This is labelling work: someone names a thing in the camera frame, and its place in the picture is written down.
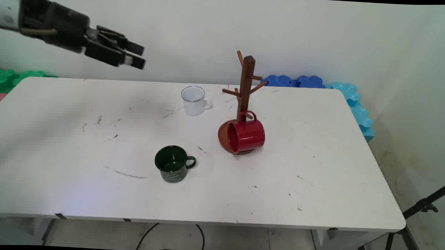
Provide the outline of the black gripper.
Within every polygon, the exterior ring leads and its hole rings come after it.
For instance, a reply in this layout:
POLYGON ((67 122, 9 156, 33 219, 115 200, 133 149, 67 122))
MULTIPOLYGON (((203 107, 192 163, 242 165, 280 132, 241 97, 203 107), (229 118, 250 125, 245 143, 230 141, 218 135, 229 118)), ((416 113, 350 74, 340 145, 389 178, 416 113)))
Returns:
POLYGON ((105 64, 144 69, 144 47, 126 36, 97 25, 99 41, 88 36, 89 16, 49 0, 20 0, 18 29, 22 35, 38 38, 49 45, 82 53, 105 64))

